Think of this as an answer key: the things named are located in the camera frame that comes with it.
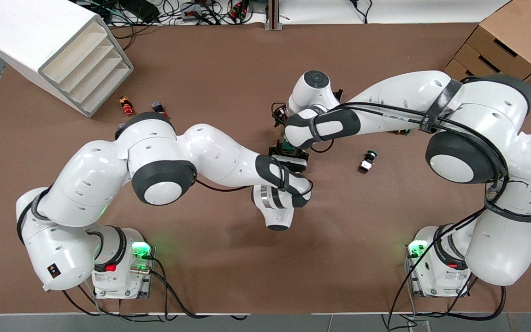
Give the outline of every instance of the metal post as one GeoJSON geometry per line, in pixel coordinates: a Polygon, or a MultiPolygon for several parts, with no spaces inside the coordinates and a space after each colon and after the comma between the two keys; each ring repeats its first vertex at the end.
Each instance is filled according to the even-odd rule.
{"type": "Polygon", "coordinates": [[[268,0],[267,6],[268,11],[265,29],[282,30],[282,23],[280,22],[280,0],[268,0]]]}

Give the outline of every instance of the drawer handle slot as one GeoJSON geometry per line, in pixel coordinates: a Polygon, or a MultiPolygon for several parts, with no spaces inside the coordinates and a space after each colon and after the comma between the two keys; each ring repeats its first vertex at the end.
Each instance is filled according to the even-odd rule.
{"type": "Polygon", "coordinates": [[[491,68],[494,72],[496,72],[496,73],[500,73],[500,72],[501,72],[501,70],[499,70],[499,68],[495,67],[495,65],[493,65],[492,63],[490,63],[490,62],[488,61],[488,59],[485,59],[482,55],[479,55],[479,56],[478,56],[478,59],[479,59],[480,61],[482,61],[485,65],[487,65],[487,67],[491,68]]]}
{"type": "Polygon", "coordinates": [[[503,42],[501,42],[499,39],[495,38],[495,40],[493,40],[493,43],[501,48],[503,48],[504,51],[506,51],[509,55],[511,55],[512,57],[517,57],[518,56],[518,53],[515,53],[512,49],[510,49],[509,47],[507,47],[506,44],[503,44],[503,42]]]}

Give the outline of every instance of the white storage box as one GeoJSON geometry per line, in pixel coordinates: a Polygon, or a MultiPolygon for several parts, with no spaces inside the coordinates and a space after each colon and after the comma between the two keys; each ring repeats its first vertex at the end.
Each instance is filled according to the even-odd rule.
{"type": "Polygon", "coordinates": [[[133,70],[101,17],[69,0],[0,0],[0,57],[86,116],[133,70]]]}

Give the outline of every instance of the white robotic arm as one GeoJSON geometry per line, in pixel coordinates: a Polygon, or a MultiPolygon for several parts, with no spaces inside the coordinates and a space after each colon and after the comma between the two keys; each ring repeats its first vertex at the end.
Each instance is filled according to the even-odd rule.
{"type": "MultiPolygon", "coordinates": [[[[437,131],[426,152],[436,174],[490,186],[485,210],[437,239],[424,258],[431,270],[420,281],[424,295],[456,296],[469,268],[495,285],[511,285],[523,275],[531,263],[531,135],[520,132],[531,105],[525,82],[497,75],[462,84],[440,71],[421,71],[378,82],[341,105],[330,92],[320,71],[299,79],[288,102],[289,143],[306,149],[345,136],[420,127],[437,131]]],[[[426,248],[439,232],[426,227],[413,243],[426,248]]]]}
{"type": "Polygon", "coordinates": [[[44,288],[66,290],[93,272],[98,294],[137,297],[141,274],[148,273],[141,266],[148,245],[133,229],[95,223],[128,182],[142,202],[160,206],[184,195],[198,174],[229,187],[252,185],[251,198],[276,231],[288,229],[294,208],[308,202],[312,189],[301,174],[208,124],[176,136],[163,115],[141,113],[115,141],[79,149],[50,188],[18,199],[18,235],[44,288]]]}

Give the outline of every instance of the brown table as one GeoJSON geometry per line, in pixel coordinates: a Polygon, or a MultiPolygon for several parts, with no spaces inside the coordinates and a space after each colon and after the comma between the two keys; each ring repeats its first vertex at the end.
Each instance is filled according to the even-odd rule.
{"type": "MultiPolygon", "coordinates": [[[[0,83],[0,313],[75,311],[60,292],[42,291],[15,234],[15,200],[52,183],[84,143],[112,140],[126,120],[120,95],[140,112],[161,101],[179,134],[205,122],[267,153],[281,132],[270,103],[286,100],[303,72],[325,71],[347,100],[384,78],[440,69],[474,26],[159,28],[127,50],[134,73],[91,119],[7,68],[0,83]]],[[[531,113],[524,130],[531,133],[531,113]]],[[[164,207],[143,204],[127,185],[100,223],[138,229],[157,246],[169,281],[196,312],[386,312],[404,277],[403,244],[426,225],[458,221],[481,206],[480,185],[449,183],[426,165],[429,138],[419,131],[363,135],[312,154],[305,174],[314,181],[313,197],[288,231],[266,229],[249,191],[199,185],[164,207]],[[356,169],[368,149],[380,156],[363,175],[356,169]]],[[[457,309],[491,311],[498,292],[479,282],[457,309]]],[[[78,291],[70,294],[94,310],[78,291]]],[[[531,311],[531,267],[507,298],[506,311],[531,311]]],[[[156,283],[149,300],[122,301],[120,309],[160,312],[162,301],[156,283]]],[[[398,310],[410,310],[406,294],[399,303],[398,310]]],[[[449,300],[416,303],[441,310],[449,300]]]]}

